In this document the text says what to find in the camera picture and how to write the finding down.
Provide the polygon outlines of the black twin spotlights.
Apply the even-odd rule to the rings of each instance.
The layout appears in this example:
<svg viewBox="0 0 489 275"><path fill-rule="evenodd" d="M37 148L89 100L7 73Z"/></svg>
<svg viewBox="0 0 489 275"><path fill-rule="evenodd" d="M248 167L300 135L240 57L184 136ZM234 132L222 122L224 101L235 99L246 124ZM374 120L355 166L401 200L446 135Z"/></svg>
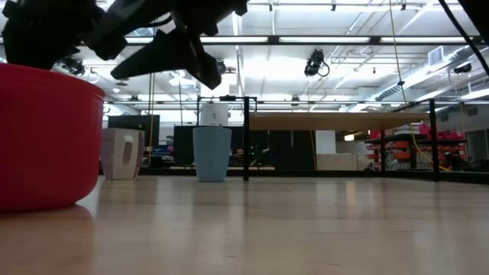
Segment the black twin spotlights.
<svg viewBox="0 0 489 275"><path fill-rule="evenodd" d="M64 57L57 61L57 65L74 76L82 76L86 71L83 61L77 57Z"/></svg>

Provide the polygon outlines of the white air vent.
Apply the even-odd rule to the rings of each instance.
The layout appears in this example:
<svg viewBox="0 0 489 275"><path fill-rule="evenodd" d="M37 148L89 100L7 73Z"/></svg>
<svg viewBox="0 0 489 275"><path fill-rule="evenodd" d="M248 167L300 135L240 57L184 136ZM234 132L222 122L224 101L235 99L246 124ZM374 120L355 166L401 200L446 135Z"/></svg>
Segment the white air vent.
<svg viewBox="0 0 489 275"><path fill-rule="evenodd" d="M430 52L428 52L428 62L430 66L435 66L437 64L440 64L444 61L444 47L440 46L437 47Z"/></svg>

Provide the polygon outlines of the background black robot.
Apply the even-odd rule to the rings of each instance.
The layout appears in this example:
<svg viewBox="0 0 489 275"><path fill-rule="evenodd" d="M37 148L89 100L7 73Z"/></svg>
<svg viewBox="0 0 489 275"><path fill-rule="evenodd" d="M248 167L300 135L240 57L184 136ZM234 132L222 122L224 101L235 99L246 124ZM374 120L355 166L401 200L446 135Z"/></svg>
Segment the background black robot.
<svg viewBox="0 0 489 275"><path fill-rule="evenodd" d="M250 167L262 167L266 163L267 153L270 151L269 148L259 148L257 144L250 147L249 159Z"/></svg>

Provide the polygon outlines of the black monitor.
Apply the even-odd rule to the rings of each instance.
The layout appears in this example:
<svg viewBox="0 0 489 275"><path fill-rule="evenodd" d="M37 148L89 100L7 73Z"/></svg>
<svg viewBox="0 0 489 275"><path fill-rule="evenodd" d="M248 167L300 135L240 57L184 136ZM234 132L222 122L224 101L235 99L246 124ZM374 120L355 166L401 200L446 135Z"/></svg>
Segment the black monitor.
<svg viewBox="0 0 489 275"><path fill-rule="evenodd" d="M155 147L160 138L159 115L120 115L108 117L109 128L124 128L144 132L145 146Z"/></svg>

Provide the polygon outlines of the storage rack with red bins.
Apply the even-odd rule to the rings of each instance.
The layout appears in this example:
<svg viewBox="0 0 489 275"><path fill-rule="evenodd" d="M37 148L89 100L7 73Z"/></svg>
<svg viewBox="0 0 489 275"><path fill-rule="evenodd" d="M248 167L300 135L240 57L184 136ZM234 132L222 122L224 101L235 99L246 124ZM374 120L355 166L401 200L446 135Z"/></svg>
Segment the storage rack with red bins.
<svg viewBox="0 0 489 275"><path fill-rule="evenodd" d="M424 122L391 134L375 131L365 141L371 169L391 171L432 170L434 156L438 157L441 171L460 170L469 160L467 143L465 135L459 131L437 131L437 146L433 147L431 127Z"/></svg>

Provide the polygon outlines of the wooden shelf with black legs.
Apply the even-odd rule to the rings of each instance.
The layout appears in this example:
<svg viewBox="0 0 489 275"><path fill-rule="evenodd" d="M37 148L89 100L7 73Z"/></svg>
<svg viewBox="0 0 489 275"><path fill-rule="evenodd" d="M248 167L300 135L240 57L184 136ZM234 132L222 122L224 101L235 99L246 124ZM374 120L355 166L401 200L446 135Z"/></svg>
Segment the wooden shelf with black legs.
<svg viewBox="0 0 489 275"><path fill-rule="evenodd" d="M429 99L429 113L405 113L404 110L418 105L418 102L401 107L394 112L373 112L373 113L287 113L287 112L251 112L249 101L250 97L244 98L244 124L243 124L243 149L244 163L242 177L244 181L249 181L251 173L249 171L249 150L250 131L257 130L278 130L278 131L367 131L375 130L381 133L381 160L385 161L385 131L397 128L401 125L408 125L414 122L429 120L431 126L431 138L429 144L432 147L432 157L429 159L433 165L433 180L440 181L439 166L439 141L436 129L435 100Z"/></svg>

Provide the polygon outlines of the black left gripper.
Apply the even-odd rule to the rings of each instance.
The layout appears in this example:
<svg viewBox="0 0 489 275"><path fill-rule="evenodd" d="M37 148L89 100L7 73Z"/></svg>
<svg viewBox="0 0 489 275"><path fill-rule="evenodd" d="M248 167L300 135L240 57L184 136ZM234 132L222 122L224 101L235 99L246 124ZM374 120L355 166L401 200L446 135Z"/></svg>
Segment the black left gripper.
<svg viewBox="0 0 489 275"><path fill-rule="evenodd" d="M125 35L139 28L155 28L168 14L183 30L158 31L153 40L111 71L115 79L126 79L174 70L185 70L210 89L222 83L216 59L205 52L199 35L213 37L217 24L231 13L248 12L248 0L114 0L83 43L104 59L115 58L127 45Z"/></svg>

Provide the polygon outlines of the black frame crossbar with lights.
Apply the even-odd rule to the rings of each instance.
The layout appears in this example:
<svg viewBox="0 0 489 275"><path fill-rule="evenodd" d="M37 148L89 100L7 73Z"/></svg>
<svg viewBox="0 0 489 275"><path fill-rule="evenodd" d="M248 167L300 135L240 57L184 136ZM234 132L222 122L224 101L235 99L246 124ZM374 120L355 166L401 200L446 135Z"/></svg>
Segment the black frame crossbar with lights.
<svg viewBox="0 0 489 275"><path fill-rule="evenodd" d="M456 36L215 36L201 37L203 45L237 45L237 46L280 46L280 45L316 45L316 46L459 46L466 45L463 37Z"/></svg>

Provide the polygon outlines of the beige cabinet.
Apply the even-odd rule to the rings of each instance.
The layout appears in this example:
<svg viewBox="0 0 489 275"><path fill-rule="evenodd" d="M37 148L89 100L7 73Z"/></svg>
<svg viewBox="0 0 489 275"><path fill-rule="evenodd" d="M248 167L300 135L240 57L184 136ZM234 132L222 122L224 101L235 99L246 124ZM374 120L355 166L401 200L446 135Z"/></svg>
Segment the beige cabinet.
<svg viewBox="0 0 489 275"><path fill-rule="evenodd" d="M330 171L358 170L354 141L337 141L334 131L316 131L316 168Z"/></svg>

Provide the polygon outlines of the red plastic cup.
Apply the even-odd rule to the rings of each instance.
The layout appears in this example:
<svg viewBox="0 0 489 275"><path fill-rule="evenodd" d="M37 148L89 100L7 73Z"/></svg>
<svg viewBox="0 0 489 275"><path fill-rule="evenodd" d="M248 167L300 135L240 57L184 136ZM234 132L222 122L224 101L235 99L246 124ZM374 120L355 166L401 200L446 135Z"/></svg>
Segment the red plastic cup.
<svg viewBox="0 0 489 275"><path fill-rule="evenodd" d="M93 191L104 96L72 76L0 63L0 212L59 209Z"/></svg>

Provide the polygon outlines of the black background rig frame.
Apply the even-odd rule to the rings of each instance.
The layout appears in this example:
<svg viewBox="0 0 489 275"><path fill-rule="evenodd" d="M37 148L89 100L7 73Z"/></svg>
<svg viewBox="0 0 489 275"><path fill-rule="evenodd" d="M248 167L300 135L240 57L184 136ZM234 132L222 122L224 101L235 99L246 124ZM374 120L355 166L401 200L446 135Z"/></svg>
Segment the black background rig frame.
<svg viewBox="0 0 489 275"><path fill-rule="evenodd" d="M254 110L257 110L258 100L257 97L253 96L236 96L236 95L221 95L221 96L198 96L196 100L196 125L202 126L199 124L199 115L200 109L209 103L220 103L228 105L228 114L229 118L232 116L230 111L233 105L237 105L240 107L240 112L244 116L244 120L249 119L249 114L251 110L251 106L254 106Z"/></svg>

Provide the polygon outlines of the beige mug with handle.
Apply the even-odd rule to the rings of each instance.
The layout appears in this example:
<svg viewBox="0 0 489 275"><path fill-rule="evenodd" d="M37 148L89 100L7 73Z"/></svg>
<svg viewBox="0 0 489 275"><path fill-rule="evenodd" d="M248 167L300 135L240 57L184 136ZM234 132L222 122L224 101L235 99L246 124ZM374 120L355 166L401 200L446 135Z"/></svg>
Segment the beige mug with handle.
<svg viewBox="0 0 489 275"><path fill-rule="evenodd" d="M134 180L142 165L145 135L124 128L102 130L100 161L107 180Z"/></svg>

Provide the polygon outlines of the blue-grey plastic cup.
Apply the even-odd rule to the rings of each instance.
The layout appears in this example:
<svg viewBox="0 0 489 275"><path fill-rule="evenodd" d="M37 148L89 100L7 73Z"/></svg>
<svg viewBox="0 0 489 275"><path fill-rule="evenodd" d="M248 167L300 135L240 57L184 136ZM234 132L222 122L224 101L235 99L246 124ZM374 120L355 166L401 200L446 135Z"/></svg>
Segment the blue-grey plastic cup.
<svg viewBox="0 0 489 275"><path fill-rule="evenodd" d="M193 129L193 156L200 182L225 181L231 150L232 130L222 127Z"/></svg>

